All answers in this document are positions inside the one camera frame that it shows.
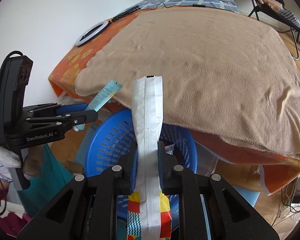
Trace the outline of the gloved left hand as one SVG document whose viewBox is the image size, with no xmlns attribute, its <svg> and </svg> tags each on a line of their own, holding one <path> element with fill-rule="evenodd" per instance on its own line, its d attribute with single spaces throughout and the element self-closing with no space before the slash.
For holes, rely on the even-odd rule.
<svg viewBox="0 0 300 240">
<path fill-rule="evenodd" d="M 21 159 L 16 153 L 0 147 L 0 179 L 6 183 L 13 181 L 10 168 L 21 168 L 26 179 L 40 177 L 40 168 L 44 163 L 43 148 L 43 145 L 29 148 L 23 166 L 21 166 Z"/>
</svg>

